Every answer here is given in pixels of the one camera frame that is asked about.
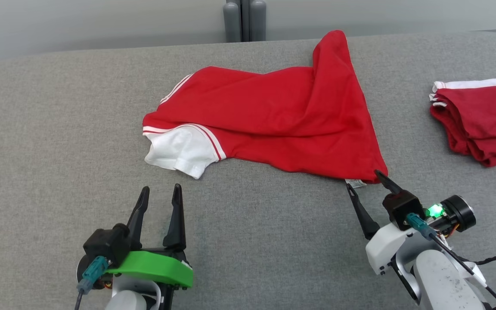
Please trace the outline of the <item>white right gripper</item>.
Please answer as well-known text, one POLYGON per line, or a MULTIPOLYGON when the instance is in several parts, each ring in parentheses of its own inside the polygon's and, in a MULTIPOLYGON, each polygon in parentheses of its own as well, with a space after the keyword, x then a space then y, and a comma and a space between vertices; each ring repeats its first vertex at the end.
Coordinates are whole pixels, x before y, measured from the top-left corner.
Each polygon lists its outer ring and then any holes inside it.
MULTIPOLYGON (((402 192, 401 186, 380 170, 374 173, 382 186, 391 194, 402 192)), ((382 228, 366 211, 360 197, 352 187, 346 185, 353 208, 356 212, 364 237, 369 242, 366 253, 370 266, 376 274, 385 273, 392 260, 398 260, 401 266, 411 263, 422 252, 429 249, 443 253, 443 249, 433 240, 427 240, 419 231, 409 228, 401 231, 395 224, 390 223, 382 228)), ((437 232, 438 237, 446 245, 447 236, 454 231, 463 232, 476 225, 474 209, 459 195, 453 195, 439 203, 433 204, 425 211, 425 221, 437 232)))

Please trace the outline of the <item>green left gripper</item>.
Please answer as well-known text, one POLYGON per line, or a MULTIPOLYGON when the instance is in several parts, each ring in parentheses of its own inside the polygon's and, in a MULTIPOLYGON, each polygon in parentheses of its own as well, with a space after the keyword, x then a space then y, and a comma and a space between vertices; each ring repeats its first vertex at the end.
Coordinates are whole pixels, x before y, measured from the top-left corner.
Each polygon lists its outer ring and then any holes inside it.
POLYGON ((186 259, 186 229, 184 219, 183 191, 180 184, 175 184, 171 200, 173 207, 167 235, 163 239, 165 248, 151 251, 142 249, 140 234, 143 217, 148 208, 149 186, 145 186, 130 214, 129 229, 130 252, 118 267, 108 267, 106 273, 126 275, 140 280, 150 280, 173 287, 191 288, 194 272, 186 259))

